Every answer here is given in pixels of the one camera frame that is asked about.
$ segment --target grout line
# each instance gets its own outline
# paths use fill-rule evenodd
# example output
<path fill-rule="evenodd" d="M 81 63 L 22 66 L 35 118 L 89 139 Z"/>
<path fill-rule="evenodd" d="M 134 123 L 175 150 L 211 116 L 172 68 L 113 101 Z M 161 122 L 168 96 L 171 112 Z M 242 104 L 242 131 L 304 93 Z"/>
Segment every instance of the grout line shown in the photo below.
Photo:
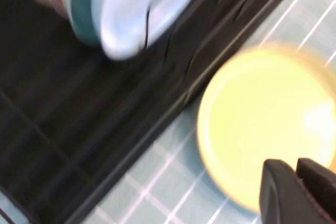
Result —
<path fill-rule="evenodd" d="M 125 174 L 125 180 L 131 184 L 134 189 L 138 190 L 140 193 L 144 191 L 144 188 L 128 173 Z M 153 195 L 150 193 L 147 193 L 146 199 L 150 201 L 154 207 L 156 207 L 161 213 L 164 215 L 169 216 L 171 213 L 168 207 L 166 207 L 163 203 L 161 203 L 158 199 L 156 199 Z M 172 221 L 175 224 L 184 224 L 183 221 L 181 221 L 179 218 L 175 217 L 172 219 Z"/>
<path fill-rule="evenodd" d="M 269 39 L 269 37 L 273 34 L 273 32 L 275 31 L 275 29 L 277 29 L 277 27 L 280 25 L 280 23 L 283 21 L 283 19 L 287 16 L 287 14 L 293 9 L 293 7 L 295 6 L 295 4 L 297 2 L 298 2 L 298 0 L 294 0 L 290 4 L 290 6 L 286 9 L 286 11 L 284 12 L 284 14 L 279 18 L 279 20 L 275 23 L 275 25 L 272 27 L 272 29 L 268 32 L 268 34 L 261 41 L 261 43 L 259 44 L 259 47 L 261 47 Z"/>
<path fill-rule="evenodd" d="M 183 203 L 187 200 L 188 196 L 192 193 L 195 186 L 197 185 L 197 182 L 201 180 L 202 176 L 205 173 L 205 169 L 199 174 L 199 176 L 196 178 L 196 180 L 191 184 L 188 191 L 183 195 L 181 200 L 177 203 L 177 205 L 174 207 L 173 211 L 170 213 L 170 215 L 167 217 L 166 221 L 163 224 L 168 224 L 173 217 L 175 217 L 177 211 L 180 209 L 180 207 L 183 205 Z"/>
<path fill-rule="evenodd" d="M 206 224 L 212 224 L 217 216 L 219 215 L 220 211 L 223 209 L 223 207 L 227 204 L 227 202 L 229 201 L 229 198 L 227 197 L 223 203 L 219 206 L 219 208 L 215 211 L 215 213 L 211 216 L 210 220 L 206 223 Z"/>
<path fill-rule="evenodd" d="M 310 32 L 306 35 L 306 37 L 303 39 L 301 44 L 298 47 L 298 50 L 306 43 L 306 41 L 310 38 L 310 36 L 313 34 L 313 32 L 316 30 L 316 28 L 321 24 L 323 19 L 327 16 L 327 14 L 330 12 L 330 10 L 334 7 L 336 4 L 336 0 L 334 0 L 325 10 L 325 12 L 322 14 L 322 16 L 319 18 L 319 20 L 316 22 L 316 24 L 313 26 L 313 28 L 310 30 Z"/>
<path fill-rule="evenodd" d="M 146 186 L 144 191 L 140 194 L 136 202 L 133 204 L 133 206 L 130 208 L 130 210 L 126 213 L 126 215 L 122 218 L 119 224 L 125 224 L 127 220 L 132 216 L 134 211 L 137 209 L 137 207 L 140 205 L 142 200 L 146 197 L 147 193 L 152 189 L 152 187 L 155 185 L 155 183 L 159 180 L 161 175 L 167 170 L 169 165 L 172 163 L 175 156 L 179 153 L 179 151 L 182 149 L 182 147 L 186 144 L 186 142 L 191 139 L 191 136 L 194 134 L 195 128 L 190 130 L 188 135 L 184 138 L 184 140 L 181 141 L 181 143 L 176 148 L 174 154 L 166 160 L 165 164 L 161 167 L 161 169 L 158 171 L 158 173 L 152 178 L 152 180 L 149 182 L 149 184 Z"/>
<path fill-rule="evenodd" d="M 325 63 L 325 67 L 332 61 L 332 59 L 336 56 L 336 50 L 335 52 L 330 56 L 330 58 L 327 60 L 327 62 Z"/>
<path fill-rule="evenodd" d="M 95 207 L 95 212 L 99 218 L 105 221 L 107 224 L 116 224 L 116 222 L 112 220 L 111 217 L 100 207 Z"/>
<path fill-rule="evenodd" d="M 251 224 L 256 224 L 257 221 L 258 221 L 259 219 L 260 219 L 260 215 L 257 215 L 257 216 L 254 218 L 254 220 L 252 221 Z"/>
<path fill-rule="evenodd" d="M 156 153 L 158 153 L 159 155 L 162 155 L 162 157 L 165 158 L 165 159 L 168 159 L 171 156 L 169 154 L 169 152 L 166 151 L 164 149 L 164 147 L 162 147 L 157 142 L 154 142 L 153 149 L 154 149 L 154 151 L 156 151 Z M 186 178 L 188 178 L 190 180 L 195 179 L 195 175 L 185 165 L 181 164 L 179 161 L 174 159 L 173 162 L 172 162 L 172 165 L 174 166 L 174 168 L 176 170 L 178 170 L 180 173 L 184 174 L 184 176 L 186 176 Z M 207 187 L 207 185 L 204 182 L 199 181 L 199 183 Z"/>

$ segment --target yellow bowl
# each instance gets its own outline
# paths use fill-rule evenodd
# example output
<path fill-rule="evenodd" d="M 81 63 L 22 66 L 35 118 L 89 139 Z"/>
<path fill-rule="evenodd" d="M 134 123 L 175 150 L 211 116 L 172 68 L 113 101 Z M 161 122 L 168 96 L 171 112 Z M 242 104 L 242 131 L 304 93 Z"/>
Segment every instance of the yellow bowl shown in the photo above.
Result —
<path fill-rule="evenodd" d="M 336 77 L 316 54 L 268 46 L 242 51 L 201 101 L 198 146 L 215 183 L 259 212 L 264 160 L 308 157 L 334 170 Z"/>

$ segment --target dish rack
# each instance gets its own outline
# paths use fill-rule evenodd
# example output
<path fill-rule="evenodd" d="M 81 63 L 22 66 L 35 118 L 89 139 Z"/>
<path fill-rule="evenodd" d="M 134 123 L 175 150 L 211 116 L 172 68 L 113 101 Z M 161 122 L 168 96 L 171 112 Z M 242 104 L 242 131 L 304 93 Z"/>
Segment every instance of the dish rack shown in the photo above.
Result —
<path fill-rule="evenodd" d="M 32 223 L 79 223 L 281 0 L 192 0 L 112 62 L 32 0 L 0 0 L 0 190 Z"/>

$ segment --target black dish rack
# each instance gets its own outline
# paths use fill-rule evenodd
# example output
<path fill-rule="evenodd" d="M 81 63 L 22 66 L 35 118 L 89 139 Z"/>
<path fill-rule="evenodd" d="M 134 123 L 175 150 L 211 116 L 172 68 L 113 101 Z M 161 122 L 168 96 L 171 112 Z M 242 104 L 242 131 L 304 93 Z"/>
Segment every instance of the black dish rack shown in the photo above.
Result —
<path fill-rule="evenodd" d="M 125 62 L 32 0 L 0 0 L 0 190 L 79 223 L 281 0 L 193 0 Z"/>

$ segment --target stacked plates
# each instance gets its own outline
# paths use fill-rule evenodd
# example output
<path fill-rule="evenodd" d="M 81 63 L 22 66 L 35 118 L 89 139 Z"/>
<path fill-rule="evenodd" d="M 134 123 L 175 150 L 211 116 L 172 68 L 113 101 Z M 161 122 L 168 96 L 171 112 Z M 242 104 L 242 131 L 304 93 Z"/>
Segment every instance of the stacked plates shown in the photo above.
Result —
<path fill-rule="evenodd" d="M 101 44 L 113 60 L 153 44 L 191 0 L 37 0 L 67 17 L 87 45 Z"/>

